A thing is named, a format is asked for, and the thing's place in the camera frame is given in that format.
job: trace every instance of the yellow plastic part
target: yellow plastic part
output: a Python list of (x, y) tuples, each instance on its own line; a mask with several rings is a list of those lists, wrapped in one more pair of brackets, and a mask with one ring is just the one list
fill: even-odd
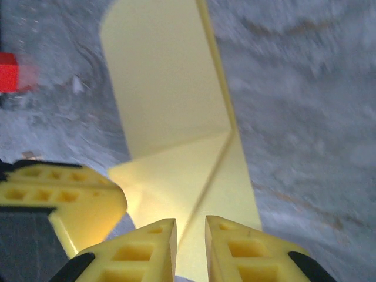
[(49, 220), (69, 257), (104, 241), (126, 213), (123, 191), (88, 167), (36, 164), (7, 180), (0, 206), (56, 208)]
[(172, 282), (176, 248), (175, 219), (160, 220), (82, 251), (95, 259), (76, 282)]
[(288, 252), (300, 246), (219, 216), (206, 217), (209, 282), (309, 282)]
[(133, 157), (109, 176), (136, 227), (177, 218), (177, 274), (205, 281), (207, 214), (261, 229), (206, 3), (119, 0), (100, 37)]

